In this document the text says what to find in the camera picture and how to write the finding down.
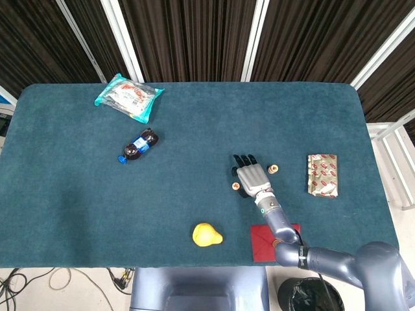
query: plastic bag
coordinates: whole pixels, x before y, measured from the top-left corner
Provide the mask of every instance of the plastic bag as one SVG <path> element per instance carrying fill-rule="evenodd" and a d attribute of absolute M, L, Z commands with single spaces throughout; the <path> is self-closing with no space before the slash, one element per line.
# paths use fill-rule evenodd
<path fill-rule="evenodd" d="M 153 102 L 163 91 L 133 82 L 117 73 L 94 104 L 109 105 L 141 123 L 148 123 Z"/>

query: white tiled floor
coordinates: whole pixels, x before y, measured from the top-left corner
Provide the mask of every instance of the white tiled floor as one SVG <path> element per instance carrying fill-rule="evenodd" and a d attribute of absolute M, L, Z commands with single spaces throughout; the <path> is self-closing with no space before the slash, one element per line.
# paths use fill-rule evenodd
<path fill-rule="evenodd" d="M 377 145 L 373 146 L 377 159 L 377 164 L 381 172 L 381 176 L 385 182 L 393 179 L 389 172 L 386 171 L 385 155 Z M 386 192 L 388 197 L 389 208 L 392 214 L 396 234 L 399 240 L 400 251 L 405 259 L 410 271 L 415 275 L 415 209 L 402 211 L 400 202 L 394 197 L 394 193 Z M 28 278 L 40 275 L 46 272 L 47 268 L 28 268 L 23 272 Z M 11 269 L 0 269 L 0 277 L 6 277 Z M 106 293 L 110 300 L 114 311 L 127 311 L 130 305 L 130 296 L 120 294 L 111 283 L 108 272 L 102 268 L 82 269 L 86 272 Z M 114 269 L 117 276 L 121 276 L 122 270 Z M 315 275 L 309 271 L 299 270 L 297 268 L 267 267 L 268 288 L 270 292 L 270 309 L 271 311 L 280 311 L 277 302 L 276 290 L 280 284 L 290 277 L 307 277 Z M 17 311 L 73 311 L 73 310 L 110 310 L 105 298 L 92 285 L 85 276 L 77 271 L 72 272 L 72 279 L 67 288 L 61 291 L 53 291 L 48 287 L 48 277 L 35 280 L 17 297 Z M 52 278 L 52 285 L 60 287 L 68 280 L 66 270 L 60 270 Z M 326 277 L 340 293 L 343 299 L 346 311 L 363 311 L 364 297 L 362 290 L 354 288 L 334 279 Z M 21 286 L 21 280 L 17 280 L 15 289 Z M 0 305 L 0 311 L 5 311 L 5 304 Z"/>

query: blue bottle cap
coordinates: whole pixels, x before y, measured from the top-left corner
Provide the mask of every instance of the blue bottle cap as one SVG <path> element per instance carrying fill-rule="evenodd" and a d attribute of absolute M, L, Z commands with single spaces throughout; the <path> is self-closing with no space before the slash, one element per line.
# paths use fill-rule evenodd
<path fill-rule="evenodd" d="M 120 156 L 118 157 L 118 161 L 120 161 L 120 163 L 121 163 L 121 164 L 126 164 L 126 163 L 127 163 L 127 159 L 126 159 L 126 157 L 125 157 L 125 156 L 123 156 L 123 155 L 120 155 Z"/>

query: black curtain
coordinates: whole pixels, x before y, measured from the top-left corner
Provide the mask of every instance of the black curtain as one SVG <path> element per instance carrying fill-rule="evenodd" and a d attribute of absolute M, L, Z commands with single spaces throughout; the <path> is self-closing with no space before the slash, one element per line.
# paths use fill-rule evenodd
<path fill-rule="evenodd" d="M 54 0 L 2 0 L 0 86 L 15 97 L 33 83 L 100 82 Z"/>
<path fill-rule="evenodd" d="M 271 0 L 253 81 L 350 83 L 413 0 Z"/>
<path fill-rule="evenodd" d="M 394 122 L 415 109 L 415 30 L 358 90 L 368 122 Z M 415 124 L 406 129 L 415 141 Z"/>
<path fill-rule="evenodd" d="M 146 81 L 240 81 L 255 2 L 120 4 Z"/>
<path fill-rule="evenodd" d="M 104 76 L 130 78 L 100 0 L 65 0 Z"/>

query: yellow pear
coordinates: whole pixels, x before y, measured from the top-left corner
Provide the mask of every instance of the yellow pear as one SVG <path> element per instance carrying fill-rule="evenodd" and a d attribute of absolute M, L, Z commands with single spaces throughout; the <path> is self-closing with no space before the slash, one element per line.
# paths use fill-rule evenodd
<path fill-rule="evenodd" d="M 202 222 L 193 230 L 193 241 L 195 241 L 197 246 L 204 248 L 212 244 L 222 243 L 223 238 L 211 224 Z"/>

